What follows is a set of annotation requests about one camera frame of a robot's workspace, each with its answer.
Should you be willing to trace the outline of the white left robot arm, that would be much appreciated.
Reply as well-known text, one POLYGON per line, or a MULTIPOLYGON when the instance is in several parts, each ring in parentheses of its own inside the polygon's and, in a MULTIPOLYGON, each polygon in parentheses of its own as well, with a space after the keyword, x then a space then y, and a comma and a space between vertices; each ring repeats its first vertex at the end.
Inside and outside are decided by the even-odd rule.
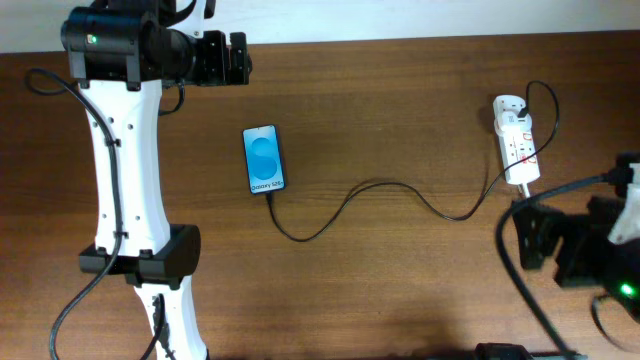
POLYGON ((192 295, 200 232, 165 214, 158 121, 167 88, 248 83, 246 37, 208 29, 214 12, 213 0, 97 1, 73 9, 61 28, 72 93, 91 125, 98 189, 95 240, 80 267, 134 288, 161 359, 210 355, 192 295))

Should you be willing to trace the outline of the blue Samsung smartphone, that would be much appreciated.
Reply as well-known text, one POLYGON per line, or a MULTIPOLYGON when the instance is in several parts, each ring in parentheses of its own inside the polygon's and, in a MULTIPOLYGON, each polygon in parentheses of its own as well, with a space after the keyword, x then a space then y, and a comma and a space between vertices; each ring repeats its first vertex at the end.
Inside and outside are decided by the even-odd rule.
POLYGON ((274 125, 242 132, 250 193, 266 194, 286 187, 286 176, 274 125))

